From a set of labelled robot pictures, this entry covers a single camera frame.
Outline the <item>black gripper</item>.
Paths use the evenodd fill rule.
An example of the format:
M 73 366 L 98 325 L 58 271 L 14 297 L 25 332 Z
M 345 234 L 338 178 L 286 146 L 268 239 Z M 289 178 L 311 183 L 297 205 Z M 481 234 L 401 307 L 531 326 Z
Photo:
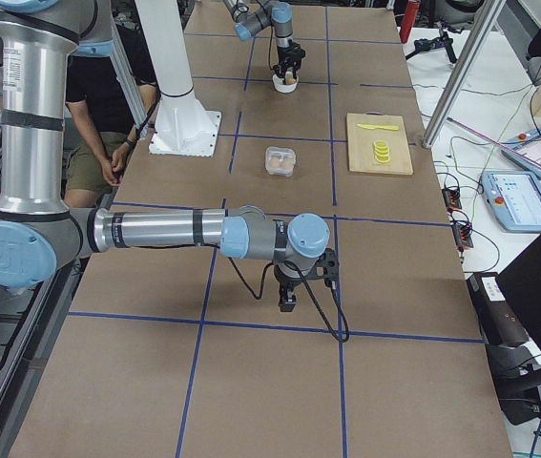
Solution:
M 298 79 L 298 71 L 302 67 L 305 56 L 305 50 L 295 41 L 290 41 L 287 47 L 278 47 L 279 62 L 275 65 L 275 70 L 281 84 L 286 83 L 287 71 L 292 71 L 293 78 Z
M 279 283 L 280 312 L 291 313 L 297 305 L 295 290 L 302 284 L 303 273 L 297 266 L 291 267 L 285 263 L 276 263 L 274 275 Z

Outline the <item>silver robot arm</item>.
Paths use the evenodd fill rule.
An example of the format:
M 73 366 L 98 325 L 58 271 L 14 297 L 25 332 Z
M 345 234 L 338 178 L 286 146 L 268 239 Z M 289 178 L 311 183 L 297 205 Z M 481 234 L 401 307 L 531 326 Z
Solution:
M 270 65 L 274 77 L 288 87 L 298 82 L 297 72 L 305 58 L 305 50 L 293 39 L 293 14 L 291 6 L 282 1 L 264 1 L 251 12 L 242 1 L 224 1 L 235 23 L 236 35 L 247 41 L 259 32 L 270 28 L 277 45 L 278 63 Z
M 72 209 L 60 194 L 68 58 L 109 55 L 107 1 L 0 1 L 3 41 L 0 284 L 24 288 L 111 248 L 213 247 L 230 259 L 269 260 L 279 306 L 324 269 L 334 287 L 327 223 L 306 213 L 271 219 L 254 206 L 160 213 Z

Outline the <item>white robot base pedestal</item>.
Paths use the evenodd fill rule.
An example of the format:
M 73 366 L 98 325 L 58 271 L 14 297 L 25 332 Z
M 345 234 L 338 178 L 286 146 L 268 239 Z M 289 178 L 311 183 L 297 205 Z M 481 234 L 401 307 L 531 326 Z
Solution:
M 150 152 L 212 156 L 221 113 L 205 110 L 196 97 L 177 1 L 140 0 L 135 5 L 160 91 Z

